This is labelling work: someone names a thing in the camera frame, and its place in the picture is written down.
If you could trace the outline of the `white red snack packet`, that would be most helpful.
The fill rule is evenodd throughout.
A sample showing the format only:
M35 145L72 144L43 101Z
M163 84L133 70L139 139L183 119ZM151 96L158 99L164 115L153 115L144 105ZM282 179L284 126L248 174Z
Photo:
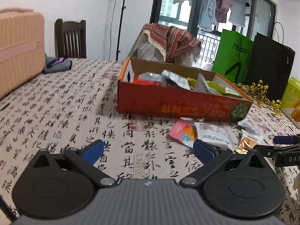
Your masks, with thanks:
M224 122L194 122L197 138L209 145L235 151L240 131L236 125Z

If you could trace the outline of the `pink white fish snack pouch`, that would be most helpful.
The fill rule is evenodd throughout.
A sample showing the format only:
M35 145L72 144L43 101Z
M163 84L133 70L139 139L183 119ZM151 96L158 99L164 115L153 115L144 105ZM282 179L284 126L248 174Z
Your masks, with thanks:
M168 136L188 148L193 148L194 141L197 139L197 132L193 121L180 118L168 133Z

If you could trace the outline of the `gold foil snack packet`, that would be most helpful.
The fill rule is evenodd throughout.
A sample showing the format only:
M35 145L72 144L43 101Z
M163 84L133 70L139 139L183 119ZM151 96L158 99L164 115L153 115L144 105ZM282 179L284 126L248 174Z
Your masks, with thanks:
M248 151L253 149L256 145L258 145L256 140L250 137L242 137L235 152L241 155L246 155Z

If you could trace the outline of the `green white snack packet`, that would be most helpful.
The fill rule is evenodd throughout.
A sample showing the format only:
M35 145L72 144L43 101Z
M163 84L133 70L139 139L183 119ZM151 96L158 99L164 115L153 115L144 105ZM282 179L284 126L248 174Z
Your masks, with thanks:
M213 95L223 95L223 96L237 98L237 99L243 98L243 96L241 96L235 90L232 90L231 88L228 88L219 83L215 83L205 79L200 79L200 81L198 81L190 77L188 77L187 80L191 90L194 92L202 92L202 93L208 93Z

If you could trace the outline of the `white grey snack packet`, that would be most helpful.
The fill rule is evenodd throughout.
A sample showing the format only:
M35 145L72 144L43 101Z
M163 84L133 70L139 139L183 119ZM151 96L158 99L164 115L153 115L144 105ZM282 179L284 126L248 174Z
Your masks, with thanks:
M167 78L167 80L172 81L178 87L186 89L186 90L191 90L187 78L184 78L184 77L182 77L176 73L173 73L171 71L168 71L168 70L164 70L162 72L162 75L165 76Z

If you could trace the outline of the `clear white packet right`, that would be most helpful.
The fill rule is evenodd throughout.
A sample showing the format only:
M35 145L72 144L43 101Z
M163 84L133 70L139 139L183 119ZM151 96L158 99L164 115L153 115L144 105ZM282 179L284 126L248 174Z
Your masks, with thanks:
M237 126L241 129L241 138L249 138L250 140L256 141L258 144L262 144L262 135L249 119L245 118L239 121Z

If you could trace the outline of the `calligraphy print tablecloth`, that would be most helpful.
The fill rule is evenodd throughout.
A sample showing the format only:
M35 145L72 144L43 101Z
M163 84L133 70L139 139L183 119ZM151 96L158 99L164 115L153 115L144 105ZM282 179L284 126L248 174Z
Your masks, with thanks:
M1 100L1 197L14 209L12 189L34 155L59 154L105 142L95 166L128 186L82 217L60 224L217 224L176 186L201 167L192 151L168 138L165 117L117 112L117 61L74 59L70 71L41 74Z

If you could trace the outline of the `yellow-green snack carton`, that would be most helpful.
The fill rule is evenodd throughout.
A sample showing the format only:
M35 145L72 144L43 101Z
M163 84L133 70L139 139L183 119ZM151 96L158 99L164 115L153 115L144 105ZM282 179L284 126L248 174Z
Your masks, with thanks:
M282 97L281 111L299 128L300 81L291 77Z

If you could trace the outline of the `yellow artificial flower branch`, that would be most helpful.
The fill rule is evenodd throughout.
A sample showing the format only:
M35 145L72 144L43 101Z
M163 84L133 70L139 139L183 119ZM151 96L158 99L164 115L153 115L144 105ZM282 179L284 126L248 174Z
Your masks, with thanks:
M251 85L244 85L242 83L235 83L235 85L246 95L248 95L252 100L254 100L258 108L266 105L273 111L274 115L283 115L282 111L280 110L282 101L270 100L267 97L269 86L267 84L264 84L262 80L259 80L257 83L252 83Z

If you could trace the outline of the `orange cardboard snack box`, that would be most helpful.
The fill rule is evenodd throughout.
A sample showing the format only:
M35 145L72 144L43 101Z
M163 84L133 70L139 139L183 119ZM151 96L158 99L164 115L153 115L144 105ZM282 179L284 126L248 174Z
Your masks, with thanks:
M195 92L177 86L142 85L133 81L142 73L161 73L164 70L184 78L195 79L202 74L206 80L231 88L241 98ZM250 97L219 73L193 67L129 57L125 60L118 77L117 110L123 114L238 122L247 116L252 104Z

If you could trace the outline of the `red blue snack packets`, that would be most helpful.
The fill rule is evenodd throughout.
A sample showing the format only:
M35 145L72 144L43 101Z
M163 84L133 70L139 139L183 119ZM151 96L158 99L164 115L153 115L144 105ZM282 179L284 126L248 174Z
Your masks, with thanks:
M162 74L145 72L135 77L133 83L165 87L167 85L167 78Z

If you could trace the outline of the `black paper shopping bag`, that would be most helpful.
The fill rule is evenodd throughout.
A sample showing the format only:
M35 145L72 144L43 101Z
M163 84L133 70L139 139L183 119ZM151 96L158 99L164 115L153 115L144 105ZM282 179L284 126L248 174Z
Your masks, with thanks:
M280 100L288 83L295 54L292 48L257 33L243 84L252 85L262 80L268 85L266 97L269 100Z

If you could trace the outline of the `green paper shopping bag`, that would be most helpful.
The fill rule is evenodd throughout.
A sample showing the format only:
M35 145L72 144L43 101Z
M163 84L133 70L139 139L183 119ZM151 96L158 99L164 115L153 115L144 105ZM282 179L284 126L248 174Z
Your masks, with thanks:
M212 71L232 83L242 83L249 66L253 41L236 31L223 30Z

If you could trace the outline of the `studio light on stand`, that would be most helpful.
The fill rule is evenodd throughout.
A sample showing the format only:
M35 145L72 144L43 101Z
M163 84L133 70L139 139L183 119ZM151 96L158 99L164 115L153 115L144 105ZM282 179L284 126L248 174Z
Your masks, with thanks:
M124 10L126 9L126 0L123 0L122 6L121 6L121 15L119 19L119 27L118 27L118 37L117 37L117 45L116 45L116 56L115 60L119 60L119 54L120 54L120 41L121 41L121 32L122 32L122 24L123 24L123 16L124 16Z

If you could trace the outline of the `red patterned draped blanket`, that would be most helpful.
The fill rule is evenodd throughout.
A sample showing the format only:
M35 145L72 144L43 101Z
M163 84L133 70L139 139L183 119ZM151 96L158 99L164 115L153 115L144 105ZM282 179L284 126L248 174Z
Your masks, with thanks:
M128 56L137 59L192 67L200 57L201 42L175 26L147 23Z

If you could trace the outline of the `dark wooden chair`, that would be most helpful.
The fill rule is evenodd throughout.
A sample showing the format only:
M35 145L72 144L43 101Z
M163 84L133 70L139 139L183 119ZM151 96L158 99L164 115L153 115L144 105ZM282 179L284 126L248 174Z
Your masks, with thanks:
M54 42L56 57L85 59L86 21L57 19L54 24Z

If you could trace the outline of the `pink hard-shell suitcase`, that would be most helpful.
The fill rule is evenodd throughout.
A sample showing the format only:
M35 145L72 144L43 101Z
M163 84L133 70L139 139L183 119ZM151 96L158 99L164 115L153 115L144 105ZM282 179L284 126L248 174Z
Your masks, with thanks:
M1 98L45 67L45 20L32 9L1 9Z

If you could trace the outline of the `hanging clothes on balcony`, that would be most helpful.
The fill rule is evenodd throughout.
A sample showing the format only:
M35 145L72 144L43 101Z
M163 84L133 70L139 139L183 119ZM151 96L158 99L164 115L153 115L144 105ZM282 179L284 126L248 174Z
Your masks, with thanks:
M230 22L243 29L249 9L249 0L201 0L197 27L212 32L216 26Z

